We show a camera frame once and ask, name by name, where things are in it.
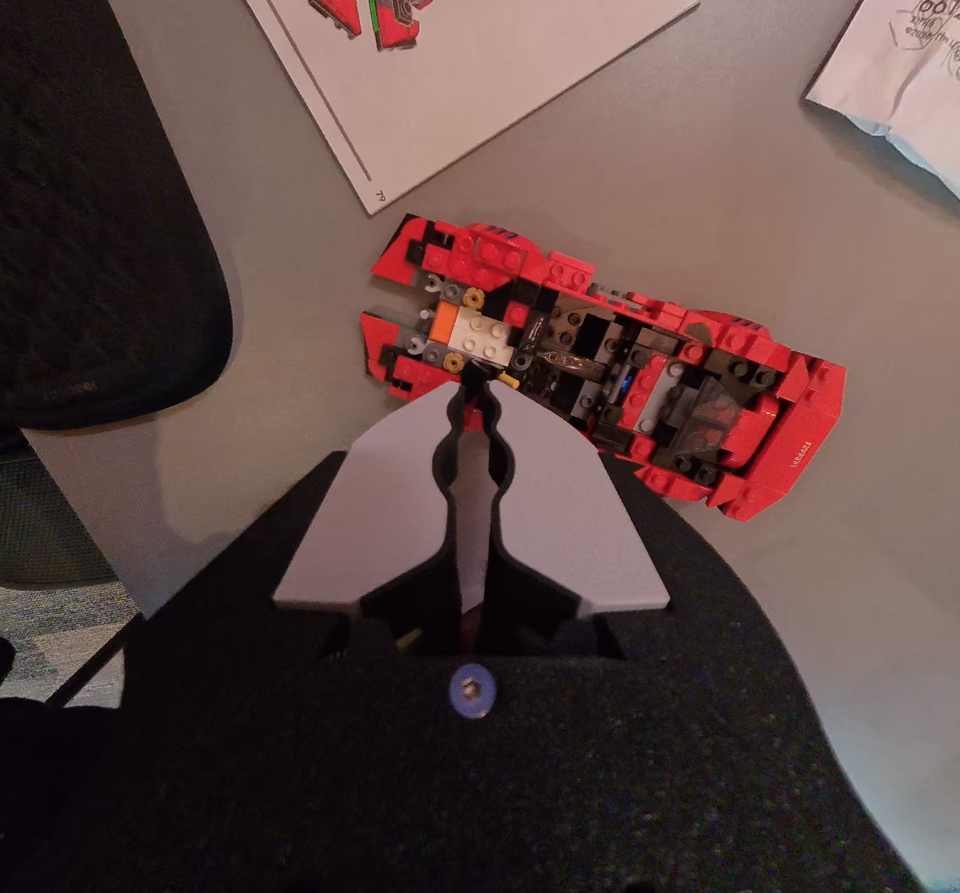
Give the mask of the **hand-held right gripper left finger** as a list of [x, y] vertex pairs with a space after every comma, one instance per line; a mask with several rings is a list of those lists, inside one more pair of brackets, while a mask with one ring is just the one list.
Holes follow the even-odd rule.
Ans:
[[451, 405], [462, 397], [460, 384], [444, 383], [353, 442], [273, 592], [276, 606], [357, 615], [375, 590], [440, 553], [450, 499], [435, 456], [456, 440]]

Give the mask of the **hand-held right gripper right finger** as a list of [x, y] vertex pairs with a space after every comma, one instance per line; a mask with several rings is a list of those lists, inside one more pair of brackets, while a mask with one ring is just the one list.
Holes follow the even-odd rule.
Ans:
[[490, 449], [506, 455], [490, 528], [506, 560], [571, 599], [574, 615], [665, 609], [667, 588], [590, 440], [505, 382], [486, 395]]

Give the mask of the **red toy brick car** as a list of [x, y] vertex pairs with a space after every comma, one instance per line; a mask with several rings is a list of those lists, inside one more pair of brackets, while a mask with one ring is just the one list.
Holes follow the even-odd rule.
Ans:
[[477, 359], [655, 493], [741, 523], [791, 491], [842, 413], [844, 367], [762, 323], [606, 287], [507, 228], [407, 214], [370, 274], [429, 297], [410, 323], [361, 315], [390, 395], [461, 383]]

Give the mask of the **black table leg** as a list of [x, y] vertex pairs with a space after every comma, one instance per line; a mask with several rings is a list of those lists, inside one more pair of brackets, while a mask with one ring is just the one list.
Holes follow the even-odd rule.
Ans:
[[69, 676], [68, 679], [55, 689], [45, 700], [44, 705], [51, 709], [65, 708], [119, 652], [126, 648], [131, 637], [137, 634], [139, 625], [144, 622], [145, 617], [143, 613], [138, 612]]

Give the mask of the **mesh office chair seat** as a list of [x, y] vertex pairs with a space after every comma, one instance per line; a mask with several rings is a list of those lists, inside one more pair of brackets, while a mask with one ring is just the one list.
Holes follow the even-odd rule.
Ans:
[[116, 575], [21, 431], [1, 430], [1, 586], [67, 589]]

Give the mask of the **white instruction booklet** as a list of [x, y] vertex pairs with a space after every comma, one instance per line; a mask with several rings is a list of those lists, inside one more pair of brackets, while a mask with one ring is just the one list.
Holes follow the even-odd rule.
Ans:
[[701, 0], [245, 0], [366, 212]]

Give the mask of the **white paper bag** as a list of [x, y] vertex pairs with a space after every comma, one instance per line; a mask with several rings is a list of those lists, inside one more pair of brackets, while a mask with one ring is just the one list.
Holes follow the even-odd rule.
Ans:
[[959, 0], [861, 0], [806, 95], [959, 195]]

